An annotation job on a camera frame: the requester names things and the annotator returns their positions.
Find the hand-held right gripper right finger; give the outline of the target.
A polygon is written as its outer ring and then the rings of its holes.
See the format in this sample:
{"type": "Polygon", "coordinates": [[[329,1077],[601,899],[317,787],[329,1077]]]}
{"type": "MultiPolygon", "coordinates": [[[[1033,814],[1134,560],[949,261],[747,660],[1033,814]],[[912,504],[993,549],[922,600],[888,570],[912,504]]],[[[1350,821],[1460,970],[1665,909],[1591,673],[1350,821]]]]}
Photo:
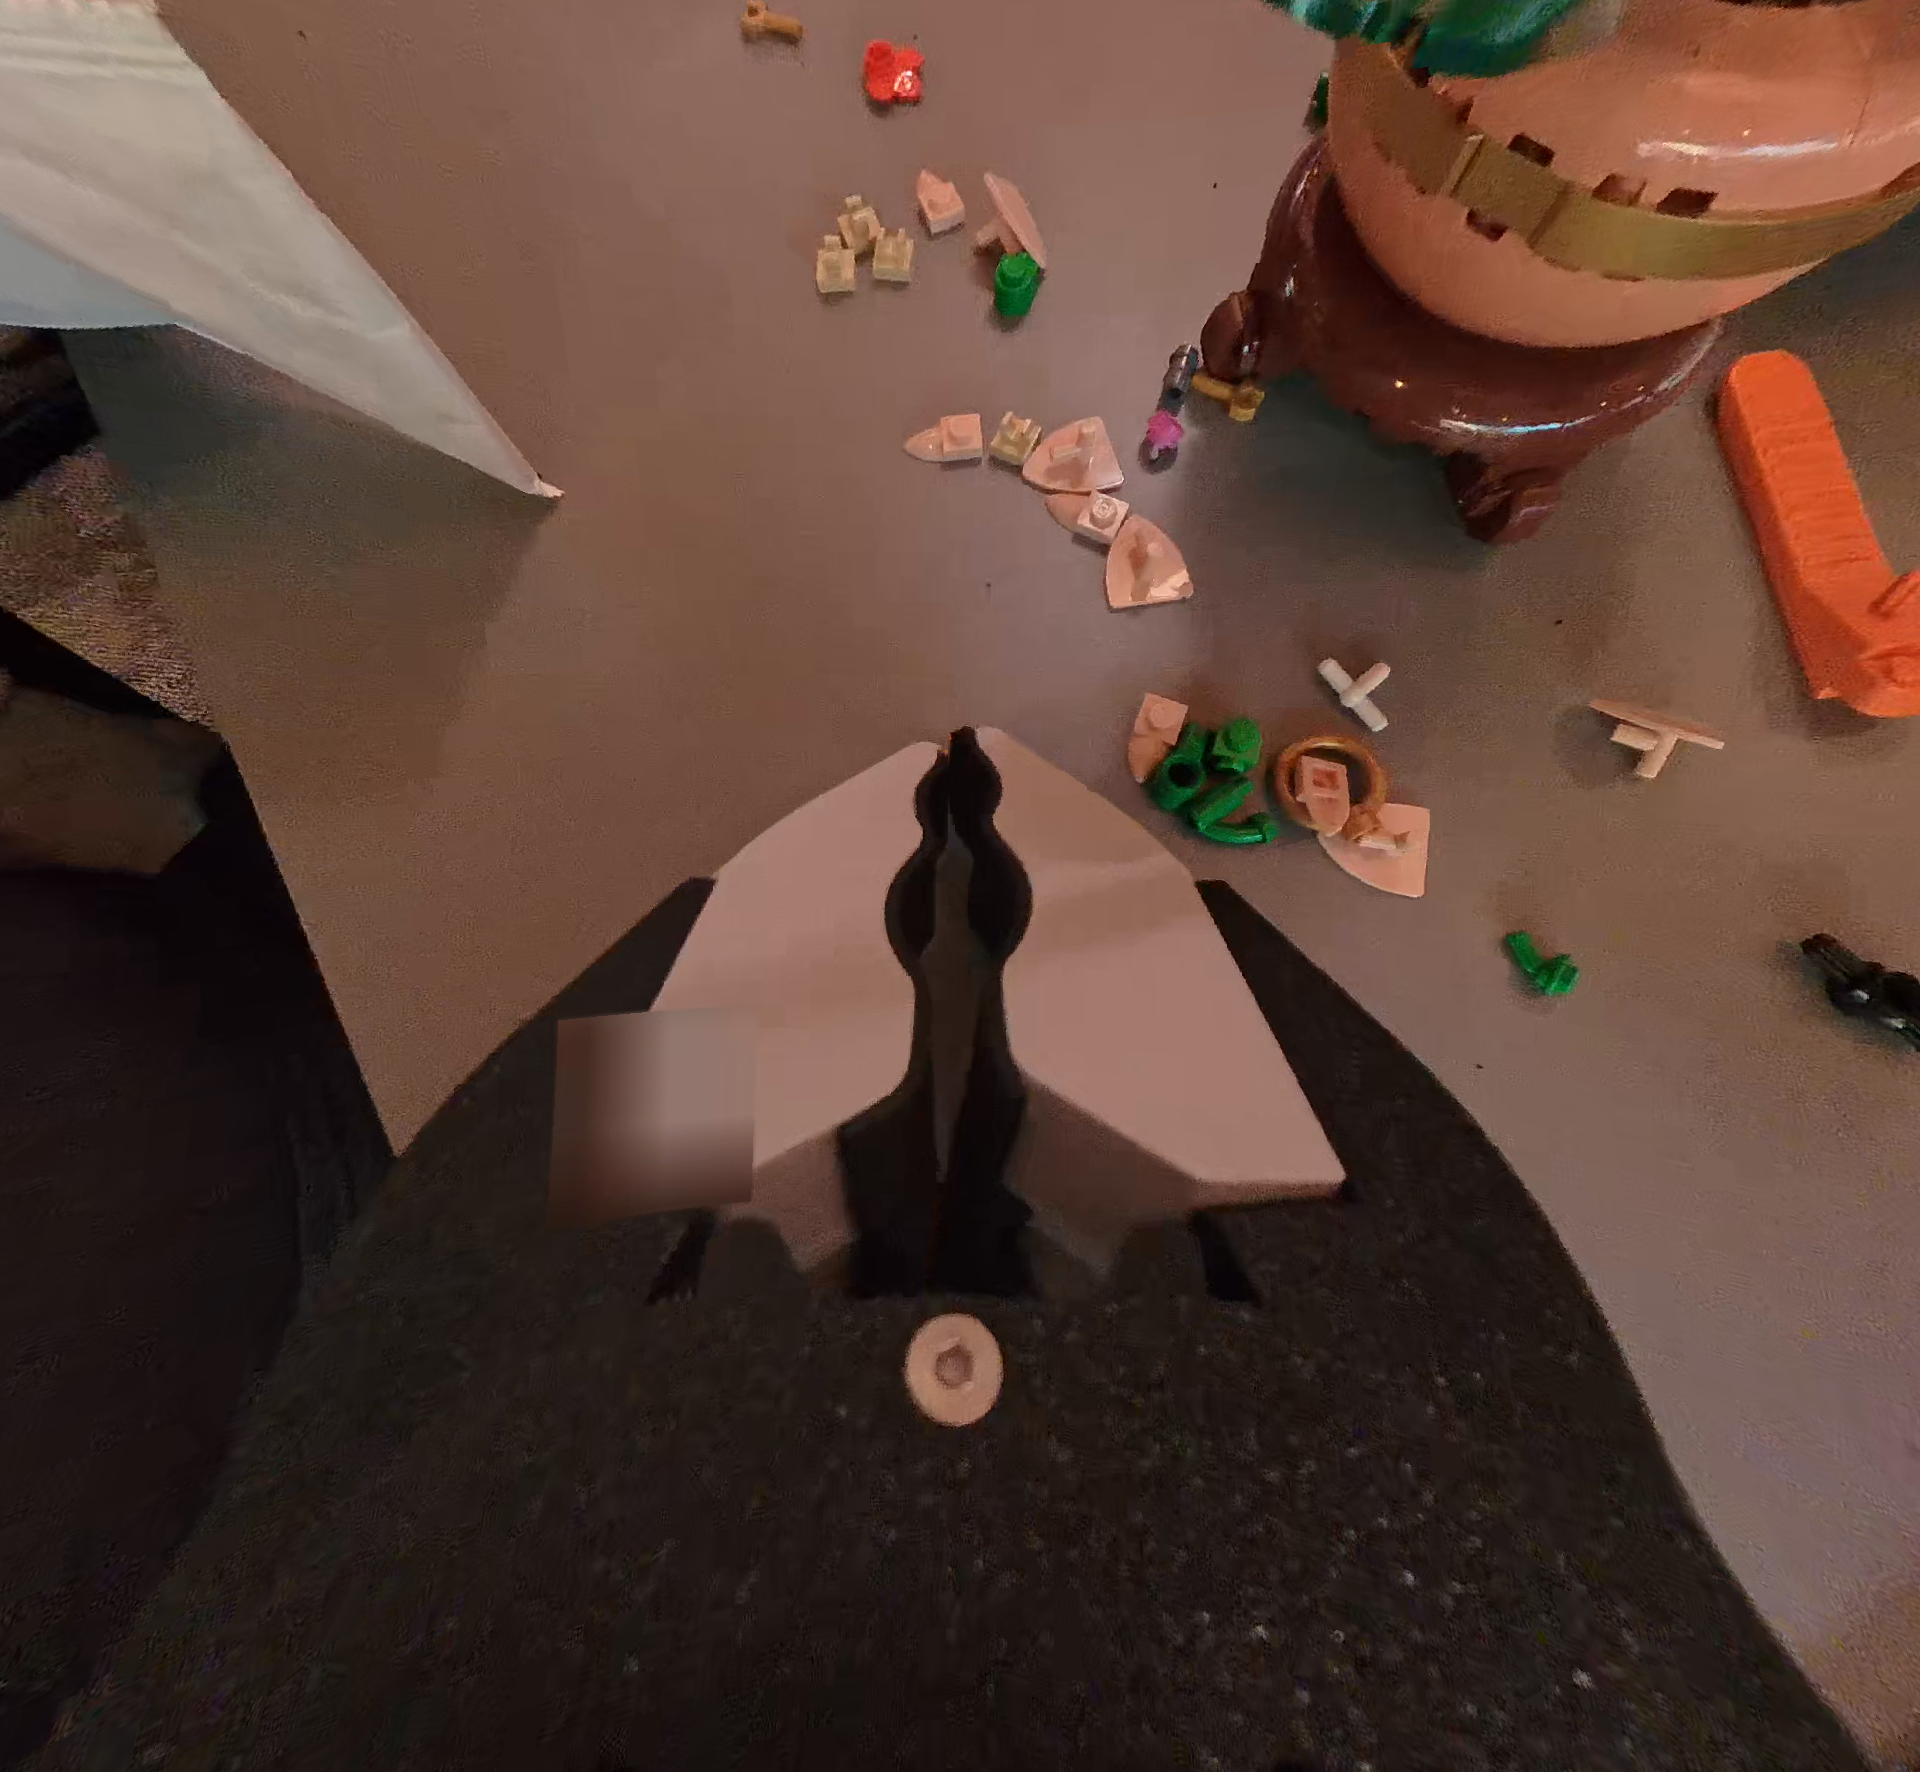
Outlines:
{"type": "Polygon", "coordinates": [[[1043,1243],[1105,1275],[1138,1230],[1339,1199],[1347,1170],[1188,866],[1001,728],[946,752],[973,882],[1017,869],[1004,1177],[1043,1243]]]}

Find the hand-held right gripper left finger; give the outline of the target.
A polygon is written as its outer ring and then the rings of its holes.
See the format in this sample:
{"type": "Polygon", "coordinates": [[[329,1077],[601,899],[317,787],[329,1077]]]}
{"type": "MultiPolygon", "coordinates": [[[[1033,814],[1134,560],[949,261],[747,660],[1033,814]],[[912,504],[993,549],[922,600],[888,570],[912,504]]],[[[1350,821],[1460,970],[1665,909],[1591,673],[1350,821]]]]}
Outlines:
{"type": "Polygon", "coordinates": [[[715,875],[659,1019],[738,1028],[744,1184],[706,1196],[810,1282],[916,1283],[939,1179],[925,956],[946,752],[908,744],[809,801],[715,875]]]}

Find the cluster of green stem pieces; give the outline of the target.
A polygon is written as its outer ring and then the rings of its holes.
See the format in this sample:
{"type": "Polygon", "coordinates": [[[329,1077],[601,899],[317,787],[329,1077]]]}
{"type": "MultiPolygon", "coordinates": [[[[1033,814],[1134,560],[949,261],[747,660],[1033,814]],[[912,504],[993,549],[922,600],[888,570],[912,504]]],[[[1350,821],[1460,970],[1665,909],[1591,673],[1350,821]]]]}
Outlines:
{"type": "Polygon", "coordinates": [[[1144,779],[1148,801],[1200,839],[1268,846],[1279,822],[1262,803],[1262,723],[1239,714],[1216,728],[1188,723],[1144,779]]]}

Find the white paper bag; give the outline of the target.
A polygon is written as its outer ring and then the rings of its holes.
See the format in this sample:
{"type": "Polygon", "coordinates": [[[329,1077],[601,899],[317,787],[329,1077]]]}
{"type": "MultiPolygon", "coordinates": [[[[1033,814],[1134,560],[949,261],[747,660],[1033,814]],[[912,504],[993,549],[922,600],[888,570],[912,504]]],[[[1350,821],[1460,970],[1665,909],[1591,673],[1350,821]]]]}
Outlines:
{"type": "Polygon", "coordinates": [[[177,326],[556,498],[154,0],[3,0],[5,325],[177,326]]]}

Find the grey desk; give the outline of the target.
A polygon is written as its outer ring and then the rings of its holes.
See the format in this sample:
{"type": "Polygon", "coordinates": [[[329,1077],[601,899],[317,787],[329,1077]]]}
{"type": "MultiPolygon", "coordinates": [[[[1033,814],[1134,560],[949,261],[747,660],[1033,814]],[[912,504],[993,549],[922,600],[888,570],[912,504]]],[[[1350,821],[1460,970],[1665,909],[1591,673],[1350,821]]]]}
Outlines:
{"type": "Polygon", "coordinates": [[[1423,457],[1293,382],[1129,495],[1195,598],[1106,609],[1087,545],[946,410],[1138,440],[1248,274],[1318,34],[1259,0],[154,0],[409,303],[542,507],[179,337],[76,343],[196,665],[406,1140],[507,1028],[791,806],[1007,728],[1133,803],[1144,689],[1380,749],[1428,895],[1310,845],[1190,846],[1494,1135],[1597,1295],[1725,1558],[1873,1756],[1917,1731],[1917,1055],[1796,942],[1917,968],[1917,724],[1814,702],[1698,396],[1482,549],[1423,457]],[[925,53],[875,107],[866,45],[925,53]],[[1051,252],[993,314],[971,230],[820,298],[838,198],[1021,184],[1051,252]],[[1713,728],[1654,782],[1590,710],[1713,728]],[[1533,992],[1501,937],[1579,968],[1533,992]]]}

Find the pale pink branch brick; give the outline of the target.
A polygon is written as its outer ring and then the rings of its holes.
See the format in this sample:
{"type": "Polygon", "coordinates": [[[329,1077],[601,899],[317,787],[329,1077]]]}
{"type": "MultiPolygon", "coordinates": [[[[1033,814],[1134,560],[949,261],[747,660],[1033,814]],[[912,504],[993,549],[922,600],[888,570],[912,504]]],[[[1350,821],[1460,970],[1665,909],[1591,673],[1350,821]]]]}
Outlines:
{"type": "Polygon", "coordinates": [[[1588,710],[1607,724],[1607,740],[1634,756],[1632,776],[1654,782],[1681,749],[1725,752],[1726,740],[1713,728],[1677,718],[1667,710],[1652,710],[1613,697],[1591,697],[1588,710]]]}

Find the grey and yellow pin brick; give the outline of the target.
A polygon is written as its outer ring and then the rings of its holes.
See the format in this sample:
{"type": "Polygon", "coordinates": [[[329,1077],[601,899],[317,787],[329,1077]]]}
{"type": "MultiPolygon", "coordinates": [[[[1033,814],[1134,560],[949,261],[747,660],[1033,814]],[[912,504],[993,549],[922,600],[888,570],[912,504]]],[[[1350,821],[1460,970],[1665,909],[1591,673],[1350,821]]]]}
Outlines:
{"type": "Polygon", "coordinates": [[[1181,418],[1184,406],[1195,394],[1225,408],[1236,425],[1253,423],[1266,397],[1257,382],[1214,376],[1205,368],[1205,354],[1195,345],[1179,345],[1169,353],[1164,371],[1161,410],[1181,418]]]}

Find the cluster of tan pink pieces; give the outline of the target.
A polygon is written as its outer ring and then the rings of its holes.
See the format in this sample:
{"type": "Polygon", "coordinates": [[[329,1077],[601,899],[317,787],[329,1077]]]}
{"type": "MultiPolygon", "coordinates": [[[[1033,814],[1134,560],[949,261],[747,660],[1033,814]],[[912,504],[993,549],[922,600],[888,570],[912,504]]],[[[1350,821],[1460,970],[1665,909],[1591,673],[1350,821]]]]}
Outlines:
{"type": "Polygon", "coordinates": [[[960,185],[932,169],[915,178],[912,220],[890,224],[875,199],[859,192],[838,198],[832,223],[813,251],[813,287],[820,298],[854,296],[868,282],[904,290],[919,271],[922,246],[971,230],[973,254],[988,271],[993,314],[1027,318],[1051,271],[1051,252],[1033,203],[1011,176],[982,176],[979,214],[960,185]]]}

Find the person's dark trousers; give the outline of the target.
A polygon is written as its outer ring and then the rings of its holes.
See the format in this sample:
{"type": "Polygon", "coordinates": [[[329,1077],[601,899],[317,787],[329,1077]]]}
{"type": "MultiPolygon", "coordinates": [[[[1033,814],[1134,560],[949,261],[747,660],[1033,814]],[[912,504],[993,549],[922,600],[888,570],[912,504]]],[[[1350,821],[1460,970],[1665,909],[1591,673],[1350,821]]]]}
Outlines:
{"type": "Polygon", "coordinates": [[[3,1750],[173,1562],[389,1166],[246,779],[156,878],[5,880],[3,1750]]]}

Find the black bar connector brick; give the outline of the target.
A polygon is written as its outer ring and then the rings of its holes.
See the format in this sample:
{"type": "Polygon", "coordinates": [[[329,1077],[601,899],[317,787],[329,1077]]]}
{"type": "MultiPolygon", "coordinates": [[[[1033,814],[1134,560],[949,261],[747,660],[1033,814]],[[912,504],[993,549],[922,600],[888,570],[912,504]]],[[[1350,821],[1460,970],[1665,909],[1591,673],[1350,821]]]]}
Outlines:
{"type": "Polygon", "coordinates": [[[1830,1005],[1919,1050],[1919,978],[1851,951],[1834,937],[1817,932],[1800,942],[1802,956],[1820,973],[1830,1005]]]}

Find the orange brick separator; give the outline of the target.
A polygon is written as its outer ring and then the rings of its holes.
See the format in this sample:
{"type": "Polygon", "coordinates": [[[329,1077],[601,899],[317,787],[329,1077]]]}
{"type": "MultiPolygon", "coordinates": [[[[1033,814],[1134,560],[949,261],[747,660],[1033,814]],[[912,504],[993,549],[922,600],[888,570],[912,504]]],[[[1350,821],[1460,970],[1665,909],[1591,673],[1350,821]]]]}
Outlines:
{"type": "Polygon", "coordinates": [[[1743,354],[1716,433],[1811,693],[1917,717],[1919,574],[1886,557],[1812,369],[1782,348],[1743,354]]]}

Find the toy brick orchid pot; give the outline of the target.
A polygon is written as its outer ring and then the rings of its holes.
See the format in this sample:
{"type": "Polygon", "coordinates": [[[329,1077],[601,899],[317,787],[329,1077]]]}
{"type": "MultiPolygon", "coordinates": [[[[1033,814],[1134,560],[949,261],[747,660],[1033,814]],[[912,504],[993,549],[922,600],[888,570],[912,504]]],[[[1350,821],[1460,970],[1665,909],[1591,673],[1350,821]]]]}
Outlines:
{"type": "Polygon", "coordinates": [[[1917,210],[1917,0],[1264,2],[1335,48],[1205,361],[1307,369],[1488,543],[1917,210]]]}

